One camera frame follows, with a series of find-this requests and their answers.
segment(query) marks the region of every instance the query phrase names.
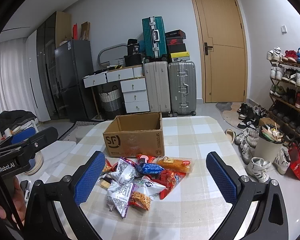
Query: checkered tablecloth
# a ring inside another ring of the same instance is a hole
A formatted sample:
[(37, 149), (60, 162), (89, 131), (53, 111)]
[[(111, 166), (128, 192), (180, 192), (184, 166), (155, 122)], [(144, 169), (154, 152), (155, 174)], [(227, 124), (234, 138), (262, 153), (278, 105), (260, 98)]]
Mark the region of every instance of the checkered tablecloth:
[[(107, 156), (103, 131), (110, 121), (97, 124), (52, 173), (47, 182), (59, 181), (72, 175), (96, 151)], [(193, 172), (187, 175), (163, 200), (152, 201), (149, 211), (129, 207), (122, 219), (106, 206), (106, 190), (95, 185), (81, 209), (104, 240), (205, 240), (209, 239), (231, 208), (224, 201), (217, 185), (206, 168), (206, 156), (215, 151), (239, 175), (246, 175), (244, 167), (224, 131), (211, 117), (163, 118), (165, 155), (196, 159)], [(113, 164), (117, 158), (108, 158)], [(236, 239), (244, 236), (256, 204), (252, 204)], [(68, 236), (76, 239), (61, 206), (57, 206)]]

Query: rug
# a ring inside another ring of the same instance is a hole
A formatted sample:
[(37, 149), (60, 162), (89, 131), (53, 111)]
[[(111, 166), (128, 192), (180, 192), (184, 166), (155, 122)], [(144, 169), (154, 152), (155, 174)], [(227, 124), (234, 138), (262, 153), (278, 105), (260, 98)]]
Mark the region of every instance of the rug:
[(231, 126), (243, 130), (237, 127), (241, 122), (239, 120), (239, 113), (237, 110), (240, 108), (242, 103), (240, 102), (220, 102), (216, 103), (216, 108), (220, 111), (223, 119)]

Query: sf express box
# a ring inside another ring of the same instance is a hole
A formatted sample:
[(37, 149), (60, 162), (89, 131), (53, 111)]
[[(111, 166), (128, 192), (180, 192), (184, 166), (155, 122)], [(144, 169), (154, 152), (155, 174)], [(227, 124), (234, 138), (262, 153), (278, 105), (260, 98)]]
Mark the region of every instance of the sf express box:
[(119, 115), (103, 138), (111, 157), (164, 156), (161, 113)]

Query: drawer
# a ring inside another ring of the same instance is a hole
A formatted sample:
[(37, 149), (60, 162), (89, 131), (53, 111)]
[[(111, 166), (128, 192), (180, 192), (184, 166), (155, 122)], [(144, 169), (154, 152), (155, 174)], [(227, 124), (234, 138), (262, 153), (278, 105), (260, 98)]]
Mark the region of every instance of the drawer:
[(133, 68), (134, 77), (142, 77), (142, 66)]
[(132, 68), (119, 69), (119, 70), (107, 72), (108, 82), (129, 79), (129, 78), (134, 78)]
[(125, 92), (123, 93), (123, 97), (126, 103), (148, 100), (147, 90)]
[(96, 75), (89, 76), (83, 79), (84, 87), (92, 87), (100, 84), (107, 83), (106, 81), (106, 73), (99, 73)]
[(138, 113), (138, 112), (148, 112), (149, 102), (139, 101), (139, 102), (128, 102), (124, 103), (126, 105), (127, 113)]
[(131, 91), (139, 91), (146, 90), (146, 79), (138, 78), (131, 79), (121, 82), (121, 90), (122, 92), (131, 92)]

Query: refrigerator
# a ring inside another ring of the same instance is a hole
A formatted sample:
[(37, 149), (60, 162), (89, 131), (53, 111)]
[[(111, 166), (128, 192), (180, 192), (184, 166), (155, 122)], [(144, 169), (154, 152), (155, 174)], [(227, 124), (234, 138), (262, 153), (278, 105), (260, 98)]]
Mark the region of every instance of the refrigerator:
[(71, 122), (91, 120), (97, 115), (92, 90), (83, 77), (93, 73), (90, 41), (69, 40), (55, 50), (56, 89), (60, 91)]

